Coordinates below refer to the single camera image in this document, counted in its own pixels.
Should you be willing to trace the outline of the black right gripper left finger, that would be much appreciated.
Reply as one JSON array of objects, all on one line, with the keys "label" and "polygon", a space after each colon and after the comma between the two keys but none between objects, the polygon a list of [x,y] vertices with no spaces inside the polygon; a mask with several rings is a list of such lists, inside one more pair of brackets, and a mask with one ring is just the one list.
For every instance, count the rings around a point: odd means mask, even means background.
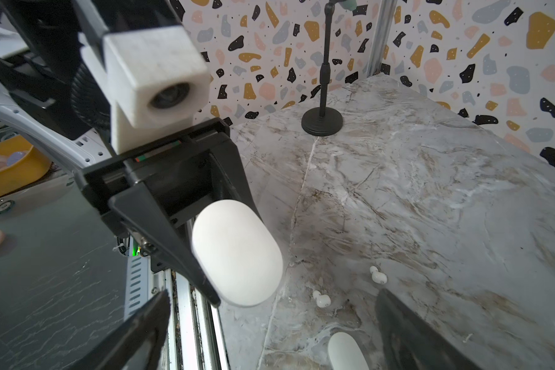
[{"label": "black right gripper left finger", "polygon": [[170,314],[170,296],[160,291],[71,368],[157,369]]}]

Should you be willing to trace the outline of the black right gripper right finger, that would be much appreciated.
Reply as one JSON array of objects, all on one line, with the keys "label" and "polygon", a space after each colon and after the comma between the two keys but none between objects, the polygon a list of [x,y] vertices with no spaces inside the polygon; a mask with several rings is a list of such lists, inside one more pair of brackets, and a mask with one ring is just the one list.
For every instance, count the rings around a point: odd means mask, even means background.
[{"label": "black right gripper right finger", "polygon": [[479,368],[387,289],[378,294],[376,315],[389,369]]}]

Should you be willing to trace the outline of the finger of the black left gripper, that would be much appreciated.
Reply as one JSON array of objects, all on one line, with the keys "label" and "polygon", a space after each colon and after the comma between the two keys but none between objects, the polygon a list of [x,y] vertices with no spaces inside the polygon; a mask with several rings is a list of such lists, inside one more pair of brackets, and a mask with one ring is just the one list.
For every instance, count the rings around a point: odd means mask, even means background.
[{"label": "finger of the black left gripper", "polygon": [[158,257],[164,265],[186,278],[212,306],[220,305],[220,297],[191,252],[190,245],[174,228],[166,211],[145,184],[139,183],[114,195],[108,200],[108,206],[128,230],[145,239],[150,246],[150,255]]},{"label": "finger of the black left gripper", "polygon": [[236,144],[226,135],[210,149],[211,186],[214,200],[237,200],[260,217]]}]

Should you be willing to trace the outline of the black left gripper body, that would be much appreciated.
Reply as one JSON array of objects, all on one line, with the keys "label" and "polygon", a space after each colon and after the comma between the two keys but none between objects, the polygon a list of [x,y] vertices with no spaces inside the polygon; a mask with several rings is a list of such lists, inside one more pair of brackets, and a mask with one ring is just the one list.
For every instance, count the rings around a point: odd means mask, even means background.
[{"label": "black left gripper body", "polygon": [[114,195],[139,183],[145,184],[192,252],[187,222],[216,201],[211,186],[210,149],[219,143],[218,134],[231,138],[229,125],[221,119],[208,120],[89,166],[76,172],[75,179],[82,195],[113,234],[134,236],[149,254],[150,246],[145,239],[136,231],[128,230],[108,206],[108,200]]}]

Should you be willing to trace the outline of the white earbud charging case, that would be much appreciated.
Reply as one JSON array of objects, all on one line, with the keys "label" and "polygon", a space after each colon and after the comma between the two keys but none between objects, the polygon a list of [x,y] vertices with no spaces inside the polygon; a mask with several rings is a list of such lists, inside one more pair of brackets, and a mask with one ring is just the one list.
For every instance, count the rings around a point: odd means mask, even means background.
[{"label": "white earbud charging case", "polygon": [[259,216],[236,200],[218,200],[197,216],[192,252],[217,294],[230,305],[254,307],[278,289],[282,251]]}]

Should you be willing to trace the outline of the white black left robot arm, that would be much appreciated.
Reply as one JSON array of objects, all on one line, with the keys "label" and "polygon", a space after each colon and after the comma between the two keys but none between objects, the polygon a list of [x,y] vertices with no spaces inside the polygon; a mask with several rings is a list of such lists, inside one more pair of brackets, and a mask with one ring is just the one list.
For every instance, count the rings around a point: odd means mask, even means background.
[{"label": "white black left robot arm", "polygon": [[15,120],[80,138],[106,158],[73,168],[118,237],[134,237],[212,305],[259,305],[282,278],[277,244],[254,204],[231,128],[196,123],[207,60],[166,1],[0,1],[28,46],[0,57]]}]

